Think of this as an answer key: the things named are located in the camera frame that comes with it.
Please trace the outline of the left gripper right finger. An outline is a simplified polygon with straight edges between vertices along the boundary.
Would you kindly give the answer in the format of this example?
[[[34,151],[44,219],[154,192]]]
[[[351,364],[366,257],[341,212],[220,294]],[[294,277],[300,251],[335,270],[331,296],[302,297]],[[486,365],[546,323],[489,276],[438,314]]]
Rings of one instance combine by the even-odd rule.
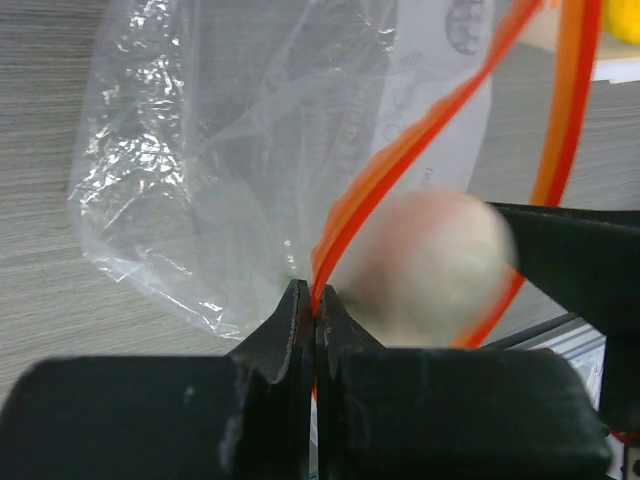
[[[332,288],[316,316],[323,479],[602,479],[612,453],[549,350],[387,348]]]

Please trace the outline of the white toy radish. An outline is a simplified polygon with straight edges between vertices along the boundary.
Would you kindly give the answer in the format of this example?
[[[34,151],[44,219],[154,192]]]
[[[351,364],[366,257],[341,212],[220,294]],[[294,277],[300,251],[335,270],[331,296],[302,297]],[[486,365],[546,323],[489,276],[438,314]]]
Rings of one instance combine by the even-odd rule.
[[[515,259],[511,230],[493,206],[431,189],[385,199],[330,283],[383,345],[448,347],[506,293]]]

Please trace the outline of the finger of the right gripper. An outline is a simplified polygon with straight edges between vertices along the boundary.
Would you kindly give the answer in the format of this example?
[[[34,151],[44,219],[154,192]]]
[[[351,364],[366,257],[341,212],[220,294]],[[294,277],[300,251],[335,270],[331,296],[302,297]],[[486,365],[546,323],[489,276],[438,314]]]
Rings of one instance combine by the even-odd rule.
[[[515,270],[604,335],[639,330],[639,212],[494,202]]]

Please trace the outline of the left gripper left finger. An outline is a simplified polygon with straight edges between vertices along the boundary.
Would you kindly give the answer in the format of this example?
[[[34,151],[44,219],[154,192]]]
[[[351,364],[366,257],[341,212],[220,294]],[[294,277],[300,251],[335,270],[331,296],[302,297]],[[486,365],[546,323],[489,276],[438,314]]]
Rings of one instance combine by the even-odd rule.
[[[5,479],[305,479],[313,321],[294,280],[222,356],[42,360],[1,410]]]

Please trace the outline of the clear orange zip top bag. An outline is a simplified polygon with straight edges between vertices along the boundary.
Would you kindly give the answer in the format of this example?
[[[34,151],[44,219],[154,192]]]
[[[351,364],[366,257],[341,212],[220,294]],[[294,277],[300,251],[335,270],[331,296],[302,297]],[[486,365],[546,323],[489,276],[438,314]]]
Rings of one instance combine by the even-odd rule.
[[[584,121],[601,5],[566,1],[114,1],[101,26],[68,204],[85,255],[228,339],[312,276],[326,217],[412,126],[435,130],[387,199],[468,188],[494,79],[542,75],[525,194],[555,206]]]

